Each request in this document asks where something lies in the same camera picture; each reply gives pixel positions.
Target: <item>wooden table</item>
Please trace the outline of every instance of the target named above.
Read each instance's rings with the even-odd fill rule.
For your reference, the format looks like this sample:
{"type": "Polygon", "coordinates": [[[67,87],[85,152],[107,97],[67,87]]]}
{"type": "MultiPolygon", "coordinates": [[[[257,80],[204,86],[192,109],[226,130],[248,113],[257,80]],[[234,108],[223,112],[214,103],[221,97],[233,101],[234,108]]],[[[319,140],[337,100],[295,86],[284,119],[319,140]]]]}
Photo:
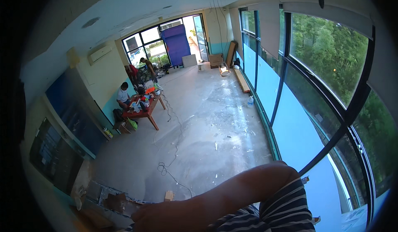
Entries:
{"type": "MultiPolygon", "coordinates": [[[[129,107],[133,102],[136,102],[138,98],[132,98],[130,101],[129,107]]],[[[134,110],[131,110],[130,112],[127,112],[126,110],[123,111],[122,117],[127,120],[129,119],[134,119],[134,118],[143,118],[143,117],[148,117],[148,119],[151,121],[152,125],[155,127],[156,130],[159,130],[158,126],[155,123],[155,120],[153,120],[152,117],[152,111],[155,108],[156,104],[160,100],[160,103],[163,106],[163,109],[166,109],[166,107],[163,104],[162,98],[160,95],[155,95],[154,98],[149,99],[149,107],[147,108],[147,112],[144,112],[143,110],[140,110],[140,112],[134,112],[134,110]]]]}

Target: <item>green plastic bag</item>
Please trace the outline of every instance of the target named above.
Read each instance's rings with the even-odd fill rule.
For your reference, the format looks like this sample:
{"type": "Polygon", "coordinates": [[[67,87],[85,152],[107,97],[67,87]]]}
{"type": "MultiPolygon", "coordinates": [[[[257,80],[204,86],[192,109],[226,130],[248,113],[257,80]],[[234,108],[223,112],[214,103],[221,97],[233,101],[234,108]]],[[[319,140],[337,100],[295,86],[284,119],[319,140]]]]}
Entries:
{"type": "Polygon", "coordinates": [[[129,120],[129,123],[131,124],[132,128],[134,130],[137,130],[137,128],[138,128],[137,123],[135,121],[133,121],[133,120],[130,120],[130,118],[127,118],[127,119],[129,120]]]}

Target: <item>concrete floor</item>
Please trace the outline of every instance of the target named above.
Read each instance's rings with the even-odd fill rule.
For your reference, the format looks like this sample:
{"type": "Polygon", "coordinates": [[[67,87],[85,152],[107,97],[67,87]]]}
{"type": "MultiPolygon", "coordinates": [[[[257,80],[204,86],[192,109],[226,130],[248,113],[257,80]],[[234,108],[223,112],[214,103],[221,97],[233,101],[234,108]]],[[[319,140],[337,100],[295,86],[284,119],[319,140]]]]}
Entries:
{"type": "Polygon", "coordinates": [[[175,200],[184,200],[191,197],[189,190],[158,171],[159,162],[174,159],[176,146],[177,158],[167,170],[193,196],[272,161],[260,116],[246,106],[249,94],[235,73],[221,77],[209,63],[205,69],[180,68],[159,79],[171,120],[158,103],[152,116],[160,130],[141,118],[137,131],[107,142],[93,161],[93,179],[140,200],[162,202],[169,190],[175,200]]]}

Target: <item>ceiling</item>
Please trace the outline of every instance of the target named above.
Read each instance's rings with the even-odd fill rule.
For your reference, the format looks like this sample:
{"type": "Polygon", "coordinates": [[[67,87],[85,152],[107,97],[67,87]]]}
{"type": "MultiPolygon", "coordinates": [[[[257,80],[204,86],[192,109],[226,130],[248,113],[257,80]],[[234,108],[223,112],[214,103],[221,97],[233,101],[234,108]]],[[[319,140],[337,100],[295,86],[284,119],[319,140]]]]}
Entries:
{"type": "MultiPolygon", "coordinates": [[[[235,1],[237,0],[218,0],[220,6],[235,1]]],[[[77,2],[63,0],[63,3],[73,6],[77,2]]],[[[67,25],[44,53],[22,66],[21,79],[25,83],[27,104],[35,96],[42,94],[65,71],[68,67],[66,52],[71,47],[76,47],[78,53],[85,56],[90,48],[156,22],[160,16],[166,19],[210,6],[213,6],[213,0],[99,0],[67,25]],[[99,19],[91,26],[82,28],[97,17],[99,19]]],[[[56,18],[59,19],[59,16],[54,18],[44,13],[39,20],[57,23],[59,21],[56,18]]],[[[37,41],[31,40],[29,43],[35,46],[37,41]]]]}

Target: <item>cardboard box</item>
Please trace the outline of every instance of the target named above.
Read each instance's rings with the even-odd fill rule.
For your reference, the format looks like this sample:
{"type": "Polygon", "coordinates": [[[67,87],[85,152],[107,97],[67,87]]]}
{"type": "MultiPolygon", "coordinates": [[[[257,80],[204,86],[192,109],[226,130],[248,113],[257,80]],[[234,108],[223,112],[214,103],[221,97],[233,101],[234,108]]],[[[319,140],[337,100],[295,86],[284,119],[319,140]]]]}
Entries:
{"type": "Polygon", "coordinates": [[[218,68],[223,60],[222,53],[209,55],[210,68],[218,68]]]}

